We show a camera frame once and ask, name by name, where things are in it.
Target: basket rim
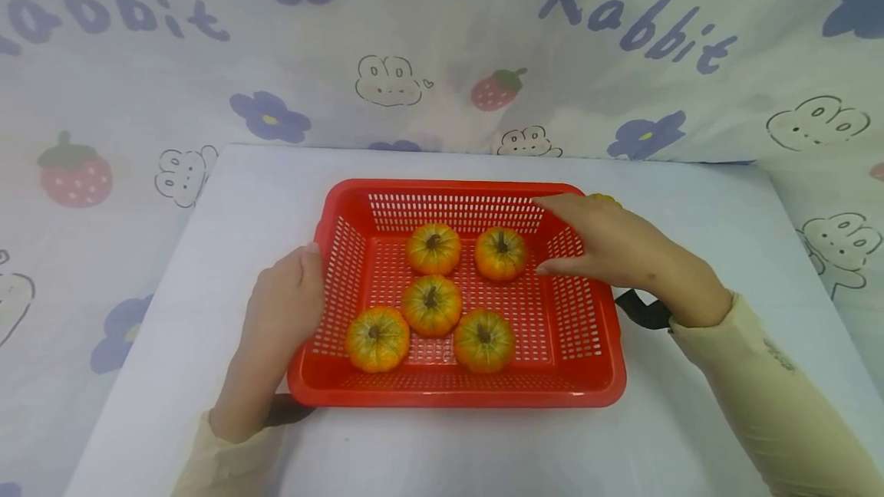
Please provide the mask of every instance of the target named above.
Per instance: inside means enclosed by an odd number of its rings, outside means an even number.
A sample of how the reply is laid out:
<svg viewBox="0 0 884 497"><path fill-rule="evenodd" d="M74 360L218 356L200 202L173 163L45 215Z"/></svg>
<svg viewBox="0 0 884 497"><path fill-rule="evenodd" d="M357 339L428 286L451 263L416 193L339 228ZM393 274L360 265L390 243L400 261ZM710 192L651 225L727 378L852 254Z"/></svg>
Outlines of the basket rim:
<svg viewBox="0 0 884 497"><path fill-rule="evenodd" d="M584 196L581 189L568 183L537 183L518 181L458 181L458 179L362 179L350 178L335 184L325 197L322 216L316 225L315 240L333 230L337 217L333 213L334 205L342 194L351 189L371 188L378 193L395 193L395 191L420 190L487 190L513 191L514 187L524 191L536 191L536 196L554 194L576 194ZM598 295L597 310L605 318L606 348L610 352L612 379L610 384L593 392L549 392L541 390L508 390L507 392L488 392L479 390L386 390L383 393L363 392L353 389L331 388L315 389L308 386L302 376L302 368L308 352L308 339L300 350L295 353L286 382L292 396L300 403L308 406L412 406L414 408L586 408L587 406L609 406L622 397L627 383L626 365L623 360L621 344L621 327L618 322L615 302L611 287L599 281L591 281L592 294Z"/></svg>

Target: strawberry print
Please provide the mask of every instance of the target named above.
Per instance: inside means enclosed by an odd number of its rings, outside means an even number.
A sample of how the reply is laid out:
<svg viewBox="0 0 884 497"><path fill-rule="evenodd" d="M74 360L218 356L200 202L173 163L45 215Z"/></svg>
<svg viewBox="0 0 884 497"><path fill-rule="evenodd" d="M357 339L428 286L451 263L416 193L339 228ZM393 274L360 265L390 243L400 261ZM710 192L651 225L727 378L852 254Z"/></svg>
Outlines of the strawberry print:
<svg viewBox="0 0 884 497"><path fill-rule="evenodd" d="M524 67L516 71L498 69L490 77L485 77L476 83L470 92L470 100L483 112L499 110L516 99L516 95L522 90L522 79L519 79L519 75L527 72L528 69Z"/></svg>
<svg viewBox="0 0 884 497"><path fill-rule="evenodd" d="M40 184L53 202L64 207L98 206L111 194L111 165L84 144L71 144L62 131L58 144L40 154Z"/></svg>

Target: orange pumpkin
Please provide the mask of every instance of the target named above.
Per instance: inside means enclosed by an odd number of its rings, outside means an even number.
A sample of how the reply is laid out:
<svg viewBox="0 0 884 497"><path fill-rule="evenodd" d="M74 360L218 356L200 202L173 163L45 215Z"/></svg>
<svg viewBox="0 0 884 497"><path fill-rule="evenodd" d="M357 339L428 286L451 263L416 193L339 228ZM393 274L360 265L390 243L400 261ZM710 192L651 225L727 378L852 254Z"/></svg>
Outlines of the orange pumpkin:
<svg viewBox="0 0 884 497"><path fill-rule="evenodd" d="M366 373L386 373L408 354L411 330L393 307L373 307L350 322L344 349L350 363Z"/></svg>
<svg viewBox="0 0 884 497"><path fill-rule="evenodd" d="M442 275L422 276L402 294L402 317L427 337L448 334L460 321L460 289Z"/></svg>
<svg viewBox="0 0 884 497"><path fill-rule="evenodd" d="M528 263L528 246L519 233L494 226L476 240L476 267L491 281L512 281Z"/></svg>
<svg viewBox="0 0 884 497"><path fill-rule="evenodd" d="M616 204L617 206L623 207L620 202L613 199L613 196L609 196L607 194L595 193L595 194L589 195L589 197L592 197L592 199L603 200L605 202L612 202L612 204Z"/></svg>
<svg viewBox="0 0 884 497"><path fill-rule="evenodd" d="M421 275L448 275L460 263L460 236L451 226L429 223L408 238L405 253Z"/></svg>
<svg viewBox="0 0 884 497"><path fill-rule="evenodd" d="M516 336L506 319L476 309L454 329L454 357L471 373L498 373L516 356Z"/></svg>

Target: black strap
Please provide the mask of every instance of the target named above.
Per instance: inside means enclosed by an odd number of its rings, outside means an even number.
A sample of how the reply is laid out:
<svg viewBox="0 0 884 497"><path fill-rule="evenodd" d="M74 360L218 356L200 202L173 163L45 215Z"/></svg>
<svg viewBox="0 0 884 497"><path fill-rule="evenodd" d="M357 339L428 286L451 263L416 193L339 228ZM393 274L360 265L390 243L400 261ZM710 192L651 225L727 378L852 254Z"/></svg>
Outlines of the black strap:
<svg viewBox="0 0 884 497"><path fill-rule="evenodd" d="M639 327L651 330L669 328L669 318L672 317L672 312L663 305L663 301L657 300L653 304L645 305L635 290L628 290L620 298L617 298L615 303L620 305L620 308L626 312L632 322L638 324Z"/></svg>
<svg viewBox="0 0 884 497"><path fill-rule="evenodd" d="M267 414L264 427L293 425L310 416L315 410L314 406L302 405L296 402L290 393L277 393L273 397L271 410Z"/></svg>

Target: red plastic basket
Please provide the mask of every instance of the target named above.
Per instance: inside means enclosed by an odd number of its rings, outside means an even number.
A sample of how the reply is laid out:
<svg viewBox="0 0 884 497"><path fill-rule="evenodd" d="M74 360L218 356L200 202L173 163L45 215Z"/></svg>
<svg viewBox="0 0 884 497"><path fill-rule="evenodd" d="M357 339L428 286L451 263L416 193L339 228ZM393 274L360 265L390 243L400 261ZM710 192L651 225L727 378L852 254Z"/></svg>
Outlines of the red plastic basket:
<svg viewBox="0 0 884 497"><path fill-rule="evenodd" d="M582 253L579 236L536 207L534 196L582 194L558 183L481 183L350 179L325 200L316 242L325 259L325 314L289 368L289 389L312 406L606 406L626 387L620 324L611 288L577 277L539 277L551 257ZM385 374L350 365L344 336L350 320L376 305L400 307L419 275L405 259L418 226L443 222L463 243L450 278L465 312L502 314L516 333L516 359L498 374L471 374L456 364L452 336L412 334L408 357ZM515 281L477 274L473 247L490 226L515 229L528 243L528 269Z"/></svg>

